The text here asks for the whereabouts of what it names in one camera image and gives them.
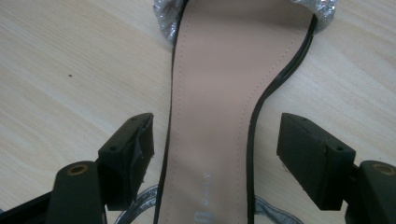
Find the wooden table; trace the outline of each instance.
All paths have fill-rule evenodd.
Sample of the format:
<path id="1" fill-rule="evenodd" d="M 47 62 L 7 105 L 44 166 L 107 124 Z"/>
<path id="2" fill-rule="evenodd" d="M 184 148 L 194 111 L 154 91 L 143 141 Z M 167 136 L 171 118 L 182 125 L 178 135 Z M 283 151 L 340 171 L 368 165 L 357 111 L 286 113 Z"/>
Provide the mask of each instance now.
<path id="1" fill-rule="evenodd" d="M 50 191 L 59 169 L 95 160 L 125 120 L 144 112 L 155 115 L 156 155 L 142 189 L 158 183 L 172 48 L 152 5 L 0 1 L 0 208 Z M 357 164 L 396 164 L 395 12 L 395 1 L 341 0 L 304 63 L 264 104 L 256 194 L 305 223 L 344 223 L 344 212 L 320 212 L 282 166 L 276 156 L 280 115 L 313 120 L 356 149 Z M 109 223 L 116 216 L 109 213 Z M 152 217 L 150 209 L 136 223 L 152 223 Z"/>

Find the wood grain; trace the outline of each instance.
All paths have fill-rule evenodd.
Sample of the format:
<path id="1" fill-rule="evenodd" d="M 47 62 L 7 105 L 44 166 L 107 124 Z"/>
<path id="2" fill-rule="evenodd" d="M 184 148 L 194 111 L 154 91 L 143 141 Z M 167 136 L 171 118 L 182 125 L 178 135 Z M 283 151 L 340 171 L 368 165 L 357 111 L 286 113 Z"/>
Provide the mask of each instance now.
<path id="1" fill-rule="evenodd" d="M 121 124 L 155 115 L 156 155 L 142 189 L 158 183 L 171 92 L 172 48 L 151 0 L 0 1 L 0 208 L 51 190 L 56 172 L 95 160 Z M 303 64 L 264 104 L 256 194 L 304 223 L 320 212 L 276 156 L 282 112 L 307 117 L 358 151 L 356 163 L 396 164 L 396 2 L 340 1 Z M 109 214 L 109 223 L 117 213 Z M 152 223 L 153 209 L 136 223 Z M 257 223 L 266 223 L 258 218 Z"/>

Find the beige insole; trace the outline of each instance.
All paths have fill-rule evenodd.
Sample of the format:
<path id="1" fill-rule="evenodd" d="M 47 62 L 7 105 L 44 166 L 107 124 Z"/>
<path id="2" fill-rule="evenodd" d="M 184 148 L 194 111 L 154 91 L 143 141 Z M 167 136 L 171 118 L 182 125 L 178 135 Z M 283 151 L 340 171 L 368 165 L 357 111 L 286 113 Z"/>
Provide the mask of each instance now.
<path id="1" fill-rule="evenodd" d="M 289 0 L 190 0 L 177 38 L 159 223 L 248 223 L 248 126 L 302 45 L 312 13 Z"/>

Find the stitching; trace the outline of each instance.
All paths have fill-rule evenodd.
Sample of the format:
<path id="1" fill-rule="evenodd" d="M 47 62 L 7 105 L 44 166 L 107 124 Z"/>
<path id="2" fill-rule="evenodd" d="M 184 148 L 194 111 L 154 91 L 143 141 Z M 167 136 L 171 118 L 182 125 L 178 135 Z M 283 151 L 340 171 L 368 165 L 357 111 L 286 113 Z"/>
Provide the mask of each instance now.
<path id="1" fill-rule="evenodd" d="M 184 34 L 183 34 L 183 40 L 181 42 L 181 48 L 180 48 L 180 58 L 179 58 L 179 66 L 177 69 L 177 78 L 178 78 L 178 83 L 177 83 L 177 120 L 176 120 L 176 141 L 175 141 L 175 146 L 174 146 L 174 151 L 175 151 L 175 158 L 173 159 L 173 166 L 172 166 L 172 179 L 171 179 L 171 188 L 169 192 L 169 202 L 168 202 L 168 211 L 166 213 L 166 223 L 169 223 L 169 217 L 170 217 L 170 210 L 171 210 L 171 204 L 173 201 L 173 194 L 174 194 L 174 189 L 175 189 L 175 175 L 176 175 L 176 170 L 177 170 L 177 156 L 178 156 L 178 147 L 177 145 L 179 144 L 180 137 L 178 136 L 178 133 L 180 132 L 180 117 L 181 117 L 181 71 L 182 71 L 182 62 L 183 62 L 183 53 L 184 53 L 184 46 L 186 44 L 186 36 L 189 31 L 190 27 L 190 21 L 191 21 L 191 15 L 193 10 L 195 9 L 195 6 L 197 5 L 198 1 L 194 1 L 191 9 L 191 13 L 189 17 L 187 18 L 187 23 L 184 29 Z"/>
<path id="2" fill-rule="evenodd" d="M 302 15 L 302 17 L 300 18 L 300 22 L 299 25 L 303 22 L 303 18 L 304 15 Z M 240 167 L 240 160 L 239 160 L 239 156 L 240 156 L 240 149 L 241 149 L 241 135 L 242 135 L 242 121 L 245 117 L 245 113 L 248 109 L 248 104 L 250 103 L 250 100 L 252 99 L 253 95 L 256 93 L 256 91 L 259 89 L 260 86 L 262 86 L 264 80 L 266 78 L 268 78 L 271 73 L 277 68 L 277 66 L 280 64 L 280 62 L 282 62 L 282 60 L 286 57 L 286 55 L 288 54 L 290 48 L 294 45 L 295 40 L 297 38 L 297 35 L 299 34 L 299 31 L 296 31 L 293 35 L 293 39 L 290 41 L 288 47 L 285 49 L 285 51 L 283 52 L 283 54 L 280 56 L 280 58 L 277 60 L 277 62 L 275 64 L 273 64 L 271 66 L 271 69 L 267 71 L 266 75 L 262 78 L 262 80 L 259 82 L 259 84 L 256 86 L 256 88 L 251 92 L 251 94 L 249 95 L 249 97 L 247 98 L 247 101 L 243 107 L 242 113 L 241 113 L 241 117 L 239 120 L 239 125 L 238 125 L 238 135 L 237 135 L 237 150 L 236 150 L 236 174 L 237 174 L 237 181 L 236 181 L 236 187 L 239 189 L 240 184 L 239 184 L 239 167 Z M 238 203 L 237 203 L 237 207 L 238 207 L 238 224 L 240 223 L 240 203 L 239 203 L 239 196 L 238 196 Z"/>

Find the metal bolt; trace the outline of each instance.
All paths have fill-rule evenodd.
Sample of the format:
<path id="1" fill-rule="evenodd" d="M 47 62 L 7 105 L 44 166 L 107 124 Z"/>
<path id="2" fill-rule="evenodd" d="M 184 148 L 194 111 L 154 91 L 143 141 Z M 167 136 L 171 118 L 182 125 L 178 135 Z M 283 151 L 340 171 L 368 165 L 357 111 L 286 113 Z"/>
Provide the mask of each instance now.
<path id="1" fill-rule="evenodd" d="M 383 175 L 396 175 L 396 171 L 392 167 L 385 164 L 376 163 L 373 164 L 373 168 Z"/>
<path id="2" fill-rule="evenodd" d="M 86 164 L 77 164 L 70 167 L 67 170 L 68 175 L 81 175 L 88 170 L 88 166 Z"/>

